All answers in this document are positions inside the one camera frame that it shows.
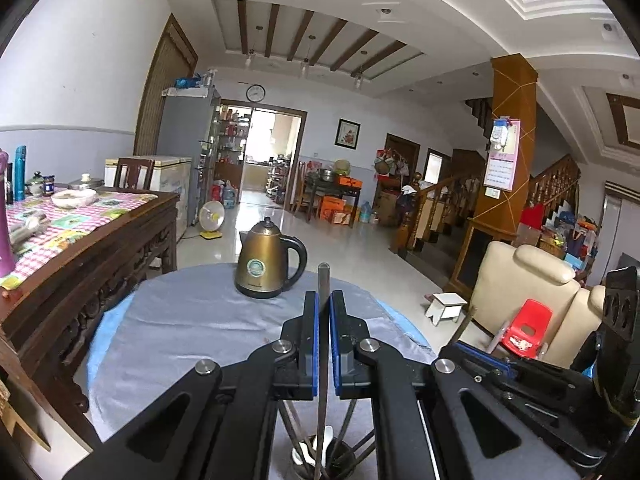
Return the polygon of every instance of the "white stool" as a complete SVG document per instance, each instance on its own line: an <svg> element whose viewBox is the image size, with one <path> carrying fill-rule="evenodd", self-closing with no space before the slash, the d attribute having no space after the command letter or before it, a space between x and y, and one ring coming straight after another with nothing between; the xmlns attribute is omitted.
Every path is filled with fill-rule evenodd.
<svg viewBox="0 0 640 480"><path fill-rule="evenodd" d="M434 326L438 326L441 319L456 318L457 323L463 305L466 305L466 301L455 292L441 292L433 295L433 301L424 315L431 318Z"/></svg>

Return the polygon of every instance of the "white bowl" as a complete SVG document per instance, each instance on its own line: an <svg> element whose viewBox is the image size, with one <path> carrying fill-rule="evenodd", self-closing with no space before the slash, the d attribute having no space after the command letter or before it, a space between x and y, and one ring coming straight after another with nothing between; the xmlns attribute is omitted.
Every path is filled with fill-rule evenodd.
<svg viewBox="0 0 640 480"><path fill-rule="evenodd" d="M65 189L51 195L51 201L62 209L75 209L89 205L98 198L95 189Z"/></svg>

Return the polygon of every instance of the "blue thermos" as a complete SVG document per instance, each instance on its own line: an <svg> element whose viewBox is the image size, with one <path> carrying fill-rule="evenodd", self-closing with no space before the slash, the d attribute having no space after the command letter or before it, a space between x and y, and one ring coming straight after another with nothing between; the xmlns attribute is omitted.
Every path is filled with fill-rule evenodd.
<svg viewBox="0 0 640 480"><path fill-rule="evenodd" d="M27 158L27 147L18 146L15 149L14 162L14 202L24 200L24 161Z"/></svg>

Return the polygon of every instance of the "framed picture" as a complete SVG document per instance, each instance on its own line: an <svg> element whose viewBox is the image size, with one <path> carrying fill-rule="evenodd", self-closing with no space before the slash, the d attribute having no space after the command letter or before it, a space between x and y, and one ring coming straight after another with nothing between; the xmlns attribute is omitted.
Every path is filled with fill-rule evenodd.
<svg viewBox="0 0 640 480"><path fill-rule="evenodd" d="M359 134L360 125L358 123L352 123L351 121L340 119L340 122L338 123L338 131L335 134L334 144L336 146L355 150L358 145Z"/></svg>

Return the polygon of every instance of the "pink gingham tablecloth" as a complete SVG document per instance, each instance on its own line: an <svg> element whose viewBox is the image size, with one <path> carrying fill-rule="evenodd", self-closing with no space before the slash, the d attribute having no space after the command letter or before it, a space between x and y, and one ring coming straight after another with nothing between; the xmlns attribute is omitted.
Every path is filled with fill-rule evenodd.
<svg viewBox="0 0 640 480"><path fill-rule="evenodd" d="M6 207L9 228L22 224L30 215L42 212L51 220L47 230L26 240L15 250L15 270L0 278L0 286L12 290L70 244L119 216L158 198L154 194L98 191L98 200L76 209L61 209L48 196L27 196Z"/></svg>

